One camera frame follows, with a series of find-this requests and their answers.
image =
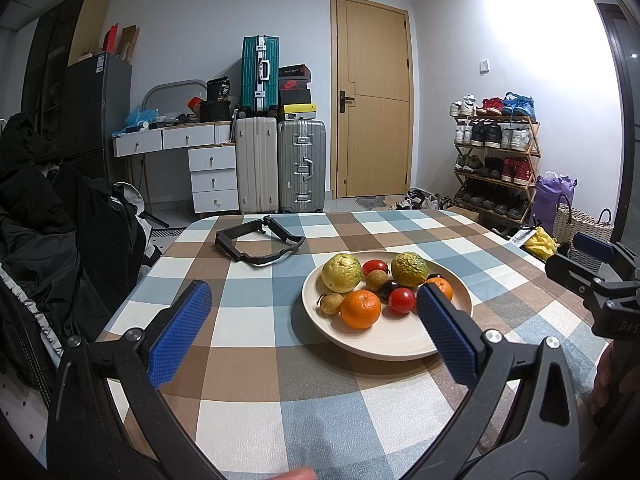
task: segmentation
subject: wicker bag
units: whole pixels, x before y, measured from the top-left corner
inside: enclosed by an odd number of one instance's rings
[[[566,204],[560,203],[562,197],[566,200]],[[602,215],[609,213],[609,221],[602,222]],[[573,261],[587,267],[593,272],[599,272],[601,261],[577,251],[574,248],[574,236],[578,233],[589,235],[603,242],[610,242],[611,233],[613,232],[613,224],[611,223],[611,211],[604,209],[600,213],[597,220],[582,211],[572,209],[569,204],[569,198],[565,193],[561,193],[558,197],[558,209],[556,211],[556,220],[554,221],[554,238],[558,244],[571,243],[569,250],[569,258]]]

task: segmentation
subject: wooden door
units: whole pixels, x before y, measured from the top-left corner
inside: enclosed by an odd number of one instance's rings
[[[407,190],[412,88],[402,10],[337,0],[336,196]],[[347,98],[344,111],[340,91]]]

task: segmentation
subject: purple plastic bag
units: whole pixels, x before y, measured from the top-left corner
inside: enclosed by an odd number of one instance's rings
[[[542,222],[542,228],[549,236],[553,236],[554,232],[558,197],[561,193],[565,193],[569,197],[569,204],[572,204],[574,202],[574,190],[577,185],[577,180],[572,180],[564,175],[557,176],[553,171],[547,171],[545,176],[538,176],[532,216]]]

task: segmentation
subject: yellow plastic bag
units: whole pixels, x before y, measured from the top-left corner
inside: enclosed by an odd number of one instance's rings
[[[536,234],[524,243],[524,247],[545,262],[558,252],[558,244],[542,227],[536,227]]]

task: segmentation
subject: beige plate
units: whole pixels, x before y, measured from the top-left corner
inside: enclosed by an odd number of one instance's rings
[[[391,267],[391,260],[400,253],[389,251],[360,251],[352,253],[361,264],[369,260],[383,260]],[[400,316],[384,301],[382,314],[371,328],[358,330],[349,327],[338,316],[326,316],[316,305],[321,294],[331,292],[322,282],[322,266],[317,266],[302,286],[302,301],[306,313],[318,330],[338,346],[356,354],[383,361],[409,361],[426,357],[437,352],[433,341],[424,329],[418,315],[414,312]],[[470,316],[472,314],[471,297],[462,280],[453,272],[434,262],[429,262],[429,273],[438,273],[445,278],[453,289],[453,305]],[[356,287],[365,288],[364,281]]]

